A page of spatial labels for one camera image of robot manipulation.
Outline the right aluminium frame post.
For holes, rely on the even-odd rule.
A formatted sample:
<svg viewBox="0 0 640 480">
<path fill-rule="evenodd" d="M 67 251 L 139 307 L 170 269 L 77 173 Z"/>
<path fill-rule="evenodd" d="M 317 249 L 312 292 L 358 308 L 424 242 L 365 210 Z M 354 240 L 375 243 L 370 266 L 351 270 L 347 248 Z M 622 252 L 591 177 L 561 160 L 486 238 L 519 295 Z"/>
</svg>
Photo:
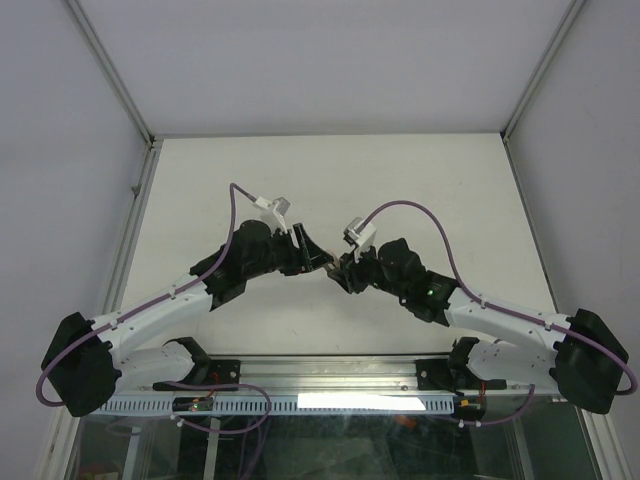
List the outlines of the right aluminium frame post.
<svg viewBox="0 0 640 480">
<path fill-rule="evenodd" d="M 524 90 L 519 96 L 512 113 L 501 130 L 500 135 L 504 144 L 509 143 L 520 119 L 532 102 L 534 95 L 543 82 L 548 70 L 551 68 L 555 57 L 587 4 L 587 0 L 571 0 L 563 12 L 558 25 L 555 27 L 550 40 L 545 46 L 543 53 L 528 79 Z"/>
</svg>

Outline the left aluminium frame post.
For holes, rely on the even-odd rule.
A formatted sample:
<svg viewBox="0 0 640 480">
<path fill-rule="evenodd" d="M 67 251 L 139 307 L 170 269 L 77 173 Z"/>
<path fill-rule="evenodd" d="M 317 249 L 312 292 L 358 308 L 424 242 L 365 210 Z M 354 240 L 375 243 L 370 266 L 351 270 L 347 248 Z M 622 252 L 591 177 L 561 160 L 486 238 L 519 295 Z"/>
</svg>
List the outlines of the left aluminium frame post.
<svg viewBox="0 0 640 480">
<path fill-rule="evenodd" d="M 147 147 L 152 147 L 155 141 L 155 135 L 143 118 L 82 2 L 77 0 L 63 0 L 62 5 L 76 26 L 80 37 L 89 49 L 98 68 L 128 119 L 134 126 L 137 134 Z"/>
</svg>

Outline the aluminium mounting rail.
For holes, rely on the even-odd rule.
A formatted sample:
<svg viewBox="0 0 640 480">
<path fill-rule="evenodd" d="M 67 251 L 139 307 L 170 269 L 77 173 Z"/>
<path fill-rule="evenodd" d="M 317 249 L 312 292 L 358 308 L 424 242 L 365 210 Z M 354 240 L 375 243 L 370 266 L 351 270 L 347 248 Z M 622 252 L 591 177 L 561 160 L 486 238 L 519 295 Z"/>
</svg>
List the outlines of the aluminium mounting rail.
<svg viewBox="0 0 640 480">
<path fill-rule="evenodd" d="M 531 379 L 514 382 L 504 374 L 481 379 L 464 366 L 450 366 L 443 355 L 427 356 L 206 356 L 186 363 L 164 348 L 157 360 L 123 363 L 116 367 L 115 386 L 98 382 L 108 392 L 97 403 L 102 406 L 113 394 L 137 390 L 231 391 L 251 385 L 268 392 L 382 391 L 468 392 L 527 391 Z"/>
</svg>

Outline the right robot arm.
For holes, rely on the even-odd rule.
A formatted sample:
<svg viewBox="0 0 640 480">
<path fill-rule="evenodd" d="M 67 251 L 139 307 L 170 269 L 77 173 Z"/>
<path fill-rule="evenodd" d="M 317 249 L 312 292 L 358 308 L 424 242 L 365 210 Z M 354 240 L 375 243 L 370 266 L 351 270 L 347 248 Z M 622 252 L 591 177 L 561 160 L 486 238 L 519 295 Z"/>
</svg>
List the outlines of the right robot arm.
<svg viewBox="0 0 640 480">
<path fill-rule="evenodd" d="M 424 322 L 471 331 L 447 363 L 459 387 L 477 380 L 531 384 L 596 414 L 608 413 L 618 394 L 629 355 L 589 310 L 545 313 L 467 293 L 459 281 L 426 269 L 405 239 L 346 253 L 328 275 L 349 294 L 372 287 Z"/>
</svg>

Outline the aluminium frame post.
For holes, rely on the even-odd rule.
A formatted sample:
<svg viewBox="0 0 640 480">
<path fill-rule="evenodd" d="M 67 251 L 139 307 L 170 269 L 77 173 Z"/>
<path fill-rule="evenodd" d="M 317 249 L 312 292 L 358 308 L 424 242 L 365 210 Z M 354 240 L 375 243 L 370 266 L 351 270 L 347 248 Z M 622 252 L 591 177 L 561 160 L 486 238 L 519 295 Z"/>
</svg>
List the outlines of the aluminium frame post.
<svg viewBox="0 0 640 480">
<path fill-rule="evenodd" d="M 548 70 L 551 68 L 555 57 L 587 4 L 587 0 L 571 0 L 563 12 L 558 25 L 555 27 L 550 40 L 545 46 L 543 53 L 528 79 L 524 90 L 519 96 L 512 113 L 501 130 L 500 135 L 504 144 L 509 143 L 520 119 L 532 102 L 534 95 L 543 82 Z"/>
<path fill-rule="evenodd" d="M 89 49 L 98 68 L 128 119 L 134 126 L 137 134 L 147 147 L 152 147 L 155 141 L 155 135 L 143 118 L 82 2 L 77 0 L 63 0 L 62 5 L 76 26 L 80 37 Z"/>
</svg>

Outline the pink stapler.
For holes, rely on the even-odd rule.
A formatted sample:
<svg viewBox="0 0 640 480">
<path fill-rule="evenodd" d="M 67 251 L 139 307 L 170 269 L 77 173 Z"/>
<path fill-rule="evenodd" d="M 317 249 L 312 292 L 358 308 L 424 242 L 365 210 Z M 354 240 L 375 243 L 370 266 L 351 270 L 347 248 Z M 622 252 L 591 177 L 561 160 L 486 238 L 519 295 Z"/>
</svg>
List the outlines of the pink stapler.
<svg viewBox="0 0 640 480">
<path fill-rule="evenodd" d="M 323 268 L 327 273 L 329 273 L 339 268 L 340 261 L 339 257 L 332 251 L 329 251 L 327 253 L 327 256 L 330 258 L 330 260 L 323 266 Z"/>
</svg>

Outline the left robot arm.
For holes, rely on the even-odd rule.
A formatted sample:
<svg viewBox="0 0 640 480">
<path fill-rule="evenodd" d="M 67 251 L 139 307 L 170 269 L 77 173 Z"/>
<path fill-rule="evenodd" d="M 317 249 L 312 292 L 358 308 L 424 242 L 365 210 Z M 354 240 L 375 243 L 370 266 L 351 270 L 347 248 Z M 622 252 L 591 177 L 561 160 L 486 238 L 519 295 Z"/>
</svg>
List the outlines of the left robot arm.
<svg viewBox="0 0 640 480">
<path fill-rule="evenodd" d="M 216 253 L 155 296 L 92 319 L 79 312 L 65 317 L 41 363 L 36 396 L 46 404 L 43 386 L 49 383 L 59 396 L 54 406 L 84 417 L 114 394 L 138 387 L 172 382 L 201 387 L 209 377 L 209 357 L 193 338 L 154 348 L 145 342 L 229 303 L 254 278 L 307 274 L 331 260 L 302 224 L 273 231 L 261 221 L 245 221 Z"/>
</svg>

